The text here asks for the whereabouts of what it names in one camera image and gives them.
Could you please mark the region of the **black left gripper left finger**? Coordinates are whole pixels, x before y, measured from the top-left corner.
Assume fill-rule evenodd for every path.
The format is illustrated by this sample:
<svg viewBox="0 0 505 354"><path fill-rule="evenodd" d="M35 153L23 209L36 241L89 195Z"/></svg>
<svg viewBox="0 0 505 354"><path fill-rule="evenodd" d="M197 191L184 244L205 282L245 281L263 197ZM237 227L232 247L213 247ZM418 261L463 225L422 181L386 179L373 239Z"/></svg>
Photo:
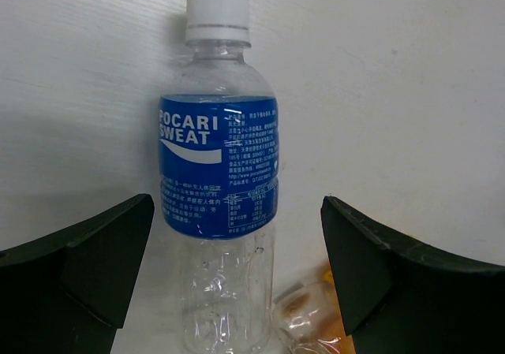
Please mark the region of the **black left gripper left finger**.
<svg viewBox="0 0 505 354"><path fill-rule="evenodd" d="M109 353L124 324L154 202L138 194L1 252L3 353Z"/></svg>

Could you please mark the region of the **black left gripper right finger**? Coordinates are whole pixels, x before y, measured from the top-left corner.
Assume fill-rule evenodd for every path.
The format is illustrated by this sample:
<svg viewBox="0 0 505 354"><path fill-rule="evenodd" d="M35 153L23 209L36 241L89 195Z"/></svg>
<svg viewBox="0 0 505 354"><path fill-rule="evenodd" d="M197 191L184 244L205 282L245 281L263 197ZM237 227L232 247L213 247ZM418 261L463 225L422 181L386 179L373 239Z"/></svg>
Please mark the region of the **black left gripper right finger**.
<svg viewBox="0 0 505 354"><path fill-rule="evenodd" d="M425 244L333 196L320 214L356 352L503 352L502 266Z"/></svg>

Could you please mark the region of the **blue label water bottle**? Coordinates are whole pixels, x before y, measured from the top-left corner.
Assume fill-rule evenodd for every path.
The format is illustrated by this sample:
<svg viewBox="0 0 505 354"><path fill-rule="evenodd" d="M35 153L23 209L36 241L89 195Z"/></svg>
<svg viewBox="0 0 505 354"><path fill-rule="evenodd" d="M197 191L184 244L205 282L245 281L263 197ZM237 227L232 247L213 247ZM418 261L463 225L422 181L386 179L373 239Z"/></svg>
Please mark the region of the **blue label water bottle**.
<svg viewBox="0 0 505 354"><path fill-rule="evenodd" d="M191 60L159 100L163 217L180 236L187 353L257 353L271 330L279 108L244 59L249 0L186 0Z"/></svg>

